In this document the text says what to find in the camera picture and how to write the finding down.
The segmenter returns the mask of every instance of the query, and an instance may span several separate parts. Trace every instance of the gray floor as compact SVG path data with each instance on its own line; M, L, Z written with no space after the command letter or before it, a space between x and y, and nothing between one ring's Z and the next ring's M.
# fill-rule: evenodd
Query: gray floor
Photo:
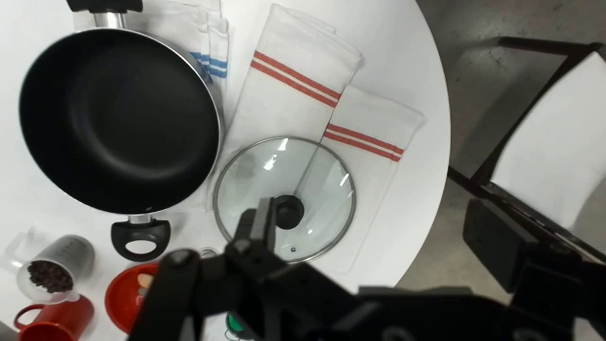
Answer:
M604 0L418 0L446 74L452 110L450 164L471 174L501 132L517 119L562 58L509 51L498 36L568 41L606 41ZM481 267L462 240L469 195L446 183L433 229L399 288L469 286L475 293L507 301L507 293ZM588 199L577 231L606 250L606 182ZM583 322L577 339L600 339Z

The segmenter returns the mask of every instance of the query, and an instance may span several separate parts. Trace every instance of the pot lid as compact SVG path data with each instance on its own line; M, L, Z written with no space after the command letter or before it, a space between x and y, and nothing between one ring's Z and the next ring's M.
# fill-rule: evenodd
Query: pot lid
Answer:
M212 204L227 240L240 214L265 197L276 199L274 253L285 261L335 246L356 210L354 182L337 153L291 136L253 144L221 170Z

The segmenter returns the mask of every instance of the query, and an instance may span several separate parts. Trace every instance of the folded towel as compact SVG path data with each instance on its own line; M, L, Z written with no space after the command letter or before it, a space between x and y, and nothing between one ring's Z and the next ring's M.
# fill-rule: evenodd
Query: folded towel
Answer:
M354 219L337 244L350 257L342 257L339 252L339 257L327 261L329 271L348 271L354 263L405 147L422 123L424 115L407 106L352 85L344 89L323 130L321 144L333 149L348 166L357 202Z
M359 58L327 24L272 5L227 132L223 163L268 136L320 140Z

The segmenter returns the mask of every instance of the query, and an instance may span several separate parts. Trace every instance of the chair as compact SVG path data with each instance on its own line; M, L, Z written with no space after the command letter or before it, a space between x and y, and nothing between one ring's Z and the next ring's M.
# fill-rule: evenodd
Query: chair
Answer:
M499 38L498 45L566 58L475 174L450 166L448 178L541 240L566 242L585 259L606 263L573 235L579 210L606 176L606 49L526 38Z

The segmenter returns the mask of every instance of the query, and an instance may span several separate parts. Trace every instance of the black frying pan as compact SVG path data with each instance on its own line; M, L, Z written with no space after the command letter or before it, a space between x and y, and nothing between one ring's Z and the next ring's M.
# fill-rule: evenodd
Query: black frying pan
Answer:
M70 0L70 7L142 7L140 0L117 2ZM204 182L221 138L214 100L193 64L123 28L85 30L47 47L24 77L20 127L49 180L73 199L117 214L147 214L183 200ZM168 238L168 221L111 227L115 250L134 261L159 255ZM132 240L155 248L130 252Z

